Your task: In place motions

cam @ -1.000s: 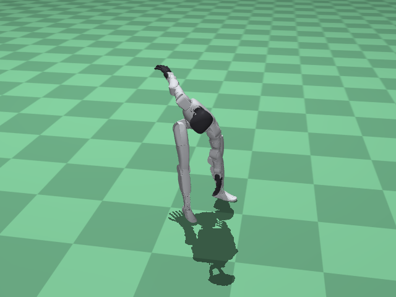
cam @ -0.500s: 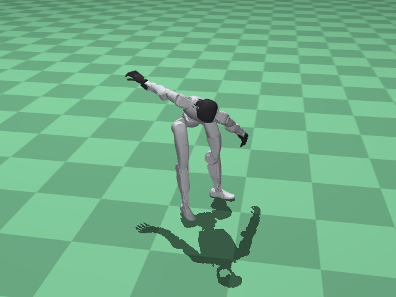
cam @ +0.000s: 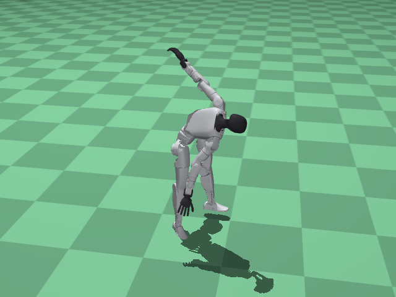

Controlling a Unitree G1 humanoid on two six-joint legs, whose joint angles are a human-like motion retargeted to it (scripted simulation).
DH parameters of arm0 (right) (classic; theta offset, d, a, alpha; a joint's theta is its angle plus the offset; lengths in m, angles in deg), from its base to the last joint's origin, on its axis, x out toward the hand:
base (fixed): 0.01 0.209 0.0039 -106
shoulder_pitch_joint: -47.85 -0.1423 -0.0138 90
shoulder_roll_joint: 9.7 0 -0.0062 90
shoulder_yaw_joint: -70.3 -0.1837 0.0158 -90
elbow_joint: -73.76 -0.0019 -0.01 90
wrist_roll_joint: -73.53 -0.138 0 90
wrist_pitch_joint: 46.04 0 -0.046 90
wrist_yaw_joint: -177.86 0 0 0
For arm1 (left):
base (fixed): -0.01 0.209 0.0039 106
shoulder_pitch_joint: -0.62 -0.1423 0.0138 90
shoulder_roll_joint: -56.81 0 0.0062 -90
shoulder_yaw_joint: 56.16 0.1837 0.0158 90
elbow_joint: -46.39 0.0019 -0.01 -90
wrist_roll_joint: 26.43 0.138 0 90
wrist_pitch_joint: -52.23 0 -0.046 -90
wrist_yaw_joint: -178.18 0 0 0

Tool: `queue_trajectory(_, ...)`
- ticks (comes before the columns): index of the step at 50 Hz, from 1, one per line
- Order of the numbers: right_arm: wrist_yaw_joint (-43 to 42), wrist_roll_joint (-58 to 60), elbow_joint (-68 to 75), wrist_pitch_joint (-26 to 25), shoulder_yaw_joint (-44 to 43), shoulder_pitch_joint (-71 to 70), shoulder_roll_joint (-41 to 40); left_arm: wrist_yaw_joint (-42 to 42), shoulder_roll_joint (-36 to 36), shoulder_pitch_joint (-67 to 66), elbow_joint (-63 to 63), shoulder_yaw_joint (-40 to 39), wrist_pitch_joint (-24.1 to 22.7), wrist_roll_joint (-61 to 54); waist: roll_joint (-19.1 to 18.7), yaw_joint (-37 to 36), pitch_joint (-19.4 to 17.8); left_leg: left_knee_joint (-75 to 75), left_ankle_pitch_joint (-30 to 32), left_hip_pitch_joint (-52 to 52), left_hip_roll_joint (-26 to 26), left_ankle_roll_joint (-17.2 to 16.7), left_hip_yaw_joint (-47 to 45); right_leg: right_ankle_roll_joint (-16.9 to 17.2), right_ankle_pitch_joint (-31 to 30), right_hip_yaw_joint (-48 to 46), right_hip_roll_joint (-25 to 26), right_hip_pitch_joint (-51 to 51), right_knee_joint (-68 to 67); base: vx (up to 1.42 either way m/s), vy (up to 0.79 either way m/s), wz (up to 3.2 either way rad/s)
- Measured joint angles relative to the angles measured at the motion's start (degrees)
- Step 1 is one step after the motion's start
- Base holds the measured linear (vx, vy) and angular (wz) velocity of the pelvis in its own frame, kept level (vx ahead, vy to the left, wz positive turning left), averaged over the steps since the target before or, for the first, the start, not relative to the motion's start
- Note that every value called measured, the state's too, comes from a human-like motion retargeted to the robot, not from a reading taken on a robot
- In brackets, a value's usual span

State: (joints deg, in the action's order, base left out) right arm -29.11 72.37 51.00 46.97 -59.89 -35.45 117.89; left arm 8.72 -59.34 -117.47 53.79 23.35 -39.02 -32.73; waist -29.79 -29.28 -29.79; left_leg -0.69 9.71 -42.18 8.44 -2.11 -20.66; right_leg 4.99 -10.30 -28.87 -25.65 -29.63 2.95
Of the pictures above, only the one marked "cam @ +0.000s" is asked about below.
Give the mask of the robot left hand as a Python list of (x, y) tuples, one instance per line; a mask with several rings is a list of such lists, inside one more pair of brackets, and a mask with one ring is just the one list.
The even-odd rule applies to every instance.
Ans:
[(169, 48), (167, 51), (172, 51), (176, 55), (176, 57), (180, 60), (180, 65), (185, 69), (187, 67), (186, 63), (187, 59), (184, 58), (182, 52), (180, 52), (177, 48)]

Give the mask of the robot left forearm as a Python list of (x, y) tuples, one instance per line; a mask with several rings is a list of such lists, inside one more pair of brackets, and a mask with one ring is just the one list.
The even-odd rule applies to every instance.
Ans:
[(209, 82), (200, 74), (198, 73), (189, 62), (185, 62), (187, 67), (184, 69), (182, 66), (181, 68), (186, 71), (186, 73), (194, 80), (195, 83), (200, 82), (203, 80), (207, 85), (210, 85)]

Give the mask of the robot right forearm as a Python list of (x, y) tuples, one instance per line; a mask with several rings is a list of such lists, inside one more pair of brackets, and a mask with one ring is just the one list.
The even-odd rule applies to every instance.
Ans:
[(198, 163), (196, 163), (192, 166), (191, 170), (188, 172), (185, 194), (191, 195), (192, 189), (194, 188), (194, 183), (196, 182), (200, 170), (201, 170), (201, 166)]

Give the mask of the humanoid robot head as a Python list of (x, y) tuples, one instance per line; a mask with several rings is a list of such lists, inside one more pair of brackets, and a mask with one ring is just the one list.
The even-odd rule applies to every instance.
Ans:
[[(214, 129), (220, 132), (224, 128), (228, 128), (230, 131), (235, 133), (243, 133), (246, 130), (247, 121), (241, 115), (232, 114), (230, 119), (224, 119), (222, 114), (216, 116)], [(223, 130), (222, 130), (223, 131)]]

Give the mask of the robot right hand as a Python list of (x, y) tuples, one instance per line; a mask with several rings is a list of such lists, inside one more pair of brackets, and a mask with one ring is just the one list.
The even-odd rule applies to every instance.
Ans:
[[(192, 200), (190, 198), (190, 197), (192, 197), (193, 190), (191, 192), (191, 195), (185, 194), (185, 190), (186, 190), (186, 188), (184, 189), (184, 194), (183, 194), (184, 198), (180, 202), (178, 213), (179, 213), (179, 211), (181, 209), (181, 206), (183, 206), (182, 209), (181, 209), (181, 214), (180, 215), (182, 215), (183, 210), (184, 210), (184, 215), (183, 216), (185, 216), (186, 209), (187, 209), (187, 216), (189, 216), (189, 208), (190, 208), (190, 206), (191, 206), (192, 212), (194, 211)], [(184, 207), (185, 207), (185, 209), (184, 209)]]

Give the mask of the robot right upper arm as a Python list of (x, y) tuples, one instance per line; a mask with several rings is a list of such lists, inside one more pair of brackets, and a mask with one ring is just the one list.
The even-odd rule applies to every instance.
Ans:
[(213, 152), (218, 149), (220, 139), (218, 137), (210, 137), (205, 141), (205, 147), (199, 152), (195, 159), (191, 163), (191, 167), (198, 163), (201, 166), (201, 162), (206, 160)]

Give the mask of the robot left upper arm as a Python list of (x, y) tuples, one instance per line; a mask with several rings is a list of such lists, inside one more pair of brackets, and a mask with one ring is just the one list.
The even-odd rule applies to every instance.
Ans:
[(225, 101), (223, 98), (209, 85), (207, 85), (203, 80), (198, 83), (197, 88), (205, 92), (208, 98), (213, 101), (213, 106), (225, 111)]

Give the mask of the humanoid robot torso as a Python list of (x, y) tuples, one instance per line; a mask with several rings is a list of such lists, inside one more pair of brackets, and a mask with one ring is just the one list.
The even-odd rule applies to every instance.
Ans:
[(221, 140), (225, 128), (220, 132), (217, 132), (216, 128), (214, 129), (215, 119), (219, 114), (222, 114), (226, 119), (226, 111), (216, 107), (195, 110), (187, 117), (187, 123), (178, 132), (176, 140), (184, 139), (186, 145), (191, 144), (195, 138), (207, 140), (210, 137), (218, 137)]

